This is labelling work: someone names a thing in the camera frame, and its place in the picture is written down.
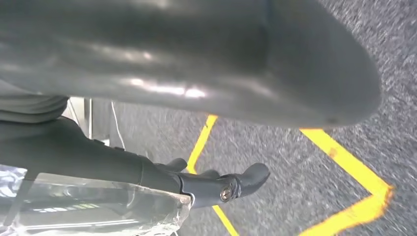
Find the yellow painted line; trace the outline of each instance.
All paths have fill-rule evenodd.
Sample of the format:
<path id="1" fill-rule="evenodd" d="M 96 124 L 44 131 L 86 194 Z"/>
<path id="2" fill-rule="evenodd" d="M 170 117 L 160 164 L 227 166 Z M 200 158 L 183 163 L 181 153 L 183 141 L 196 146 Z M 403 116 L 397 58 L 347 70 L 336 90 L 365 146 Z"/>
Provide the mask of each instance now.
<path id="1" fill-rule="evenodd" d="M 198 140 L 196 144 L 194 145 L 194 149 L 192 150 L 190 154 L 190 158 L 188 159 L 188 166 L 187 170 L 190 171 L 194 169 L 195 164 L 197 162 L 198 157 L 200 156 L 200 153 L 204 149 L 204 145 L 206 145 L 207 139 L 209 138 L 211 128 L 213 128 L 214 123 L 217 120 L 217 116 L 209 115 L 206 120 L 206 124 L 201 130 L 200 136 L 198 137 Z"/>
<path id="2" fill-rule="evenodd" d="M 301 129 L 300 131 L 371 194 L 381 199 L 387 197 L 391 187 L 325 131 L 321 129 Z"/>
<path id="3" fill-rule="evenodd" d="M 301 129 L 300 131 L 372 194 L 300 235 L 331 236 L 381 217 L 392 197 L 393 187 L 385 183 L 323 130 Z"/>
<path id="4" fill-rule="evenodd" d="M 377 196 L 369 196 L 331 216 L 324 222 L 302 232 L 300 236 L 332 236 L 344 229 L 369 223 L 384 214 L 387 205 Z"/>
<path id="5" fill-rule="evenodd" d="M 217 120 L 217 116 L 209 115 L 206 120 L 206 125 L 203 127 L 200 136 L 194 146 L 194 149 L 191 152 L 190 158 L 188 159 L 188 166 L 187 170 L 188 172 L 192 174 L 196 174 L 195 171 L 195 164 L 197 163 L 197 160 L 201 154 L 201 152 L 204 149 L 204 146 L 206 145 L 207 139 L 209 138 L 210 131 L 213 128 L 214 123 Z M 239 236 L 236 229 L 233 227 L 230 220 L 227 218 L 225 213 L 222 211 L 222 209 L 219 206 L 213 206 L 214 212 L 216 212 L 217 216 L 220 218 L 223 225 L 226 227 L 227 231 L 230 233 L 231 236 Z"/>

